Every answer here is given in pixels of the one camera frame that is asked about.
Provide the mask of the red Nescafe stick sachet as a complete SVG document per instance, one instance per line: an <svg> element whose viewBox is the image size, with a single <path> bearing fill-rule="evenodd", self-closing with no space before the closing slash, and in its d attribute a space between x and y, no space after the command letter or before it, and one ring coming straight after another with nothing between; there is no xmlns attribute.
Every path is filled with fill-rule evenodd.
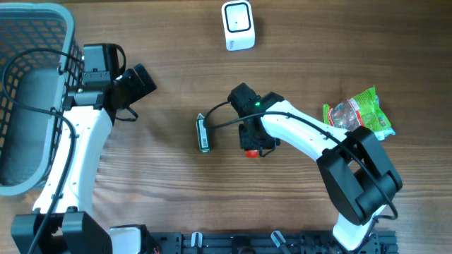
<svg viewBox="0 0 452 254"><path fill-rule="evenodd" d="M248 158L258 158L260 157L258 150L246 150L245 156Z"/></svg>

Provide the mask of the dark green gum pack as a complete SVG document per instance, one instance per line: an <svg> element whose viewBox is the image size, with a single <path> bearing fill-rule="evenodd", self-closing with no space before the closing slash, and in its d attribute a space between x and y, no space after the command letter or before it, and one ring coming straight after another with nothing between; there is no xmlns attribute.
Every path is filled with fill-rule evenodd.
<svg viewBox="0 0 452 254"><path fill-rule="evenodd" d="M198 145L202 153L209 153L210 152L209 134L208 130L203 125L204 119L205 117L201 113L199 113L198 116L196 117Z"/></svg>

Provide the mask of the green Haribo gummy bag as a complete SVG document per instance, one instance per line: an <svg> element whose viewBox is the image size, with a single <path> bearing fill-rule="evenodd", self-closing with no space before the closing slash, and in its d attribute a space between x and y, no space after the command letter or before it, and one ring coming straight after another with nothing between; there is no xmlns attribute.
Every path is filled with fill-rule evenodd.
<svg viewBox="0 0 452 254"><path fill-rule="evenodd" d="M373 132L389 131L391 123L380 108L375 87L342 101L335 107L323 106L323 122L353 131L364 126Z"/></svg>

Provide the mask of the teal tissue packet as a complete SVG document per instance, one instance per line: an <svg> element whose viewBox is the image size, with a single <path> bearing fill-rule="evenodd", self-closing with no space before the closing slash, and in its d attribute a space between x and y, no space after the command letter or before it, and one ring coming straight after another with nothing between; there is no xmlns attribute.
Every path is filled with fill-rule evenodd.
<svg viewBox="0 0 452 254"><path fill-rule="evenodd" d="M372 116L372 130L378 140L382 141L389 135L395 135L396 132L391 127L391 123L387 116L380 108L380 101L377 95L373 98L373 116Z"/></svg>

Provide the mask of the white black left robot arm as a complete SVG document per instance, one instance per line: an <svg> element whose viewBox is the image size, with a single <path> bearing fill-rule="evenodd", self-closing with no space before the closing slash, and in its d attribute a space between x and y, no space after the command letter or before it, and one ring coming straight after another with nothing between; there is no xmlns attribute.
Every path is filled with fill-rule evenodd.
<svg viewBox="0 0 452 254"><path fill-rule="evenodd" d="M126 67L117 44L87 44L83 71L68 87L62 112L15 101L62 122L46 186L32 214L17 215L11 235L22 253L112 253L111 236L91 217L97 166L117 111L156 89L142 64Z"/></svg>

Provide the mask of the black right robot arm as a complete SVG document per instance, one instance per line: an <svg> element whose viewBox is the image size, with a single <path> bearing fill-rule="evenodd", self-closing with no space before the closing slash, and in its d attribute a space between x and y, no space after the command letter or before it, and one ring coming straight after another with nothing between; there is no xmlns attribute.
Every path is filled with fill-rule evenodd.
<svg viewBox="0 0 452 254"><path fill-rule="evenodd" d="M265 157L285 141L316 162L339 212L333 237L346 250L361 247L403 187L375 134L364 126L353 131L329 126L283 96L269 92L262 97L245 83L231 91L227 103L238 113L243 150Z"/></svg>

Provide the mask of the white barcode scanner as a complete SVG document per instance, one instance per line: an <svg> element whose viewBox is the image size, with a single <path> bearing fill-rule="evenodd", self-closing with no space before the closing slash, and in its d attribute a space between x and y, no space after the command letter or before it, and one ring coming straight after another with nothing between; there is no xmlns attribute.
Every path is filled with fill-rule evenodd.
<svg viewBox="0 0 452 254"><path fill-rule="evenodd" d="M226 49L232 52L252 48L256 33L249 1L227 1L222 5L221 14Z"/></svg>

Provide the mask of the grey plastic shopping basket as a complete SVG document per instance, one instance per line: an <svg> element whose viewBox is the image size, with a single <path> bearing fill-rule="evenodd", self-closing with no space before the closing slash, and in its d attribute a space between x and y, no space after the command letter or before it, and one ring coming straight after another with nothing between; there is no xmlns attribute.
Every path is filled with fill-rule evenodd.
<svg viewBox="0 0 452 254"><path fill-rule="evenodd" d="M67 90L83 69L71 12L59 4L1 5L1 195L49 174Z"/></svg>

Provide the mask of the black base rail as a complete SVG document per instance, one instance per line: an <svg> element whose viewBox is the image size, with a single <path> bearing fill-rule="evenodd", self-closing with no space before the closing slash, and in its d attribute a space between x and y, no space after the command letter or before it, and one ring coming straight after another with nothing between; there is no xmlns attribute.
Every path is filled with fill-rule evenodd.
<svg viewBox="0 0 452 254"><path fill-rule="evenodd" d="M162 254L346 254L330 231L302 231L298 234L181 234L177 232L152 233Z"/></svg>

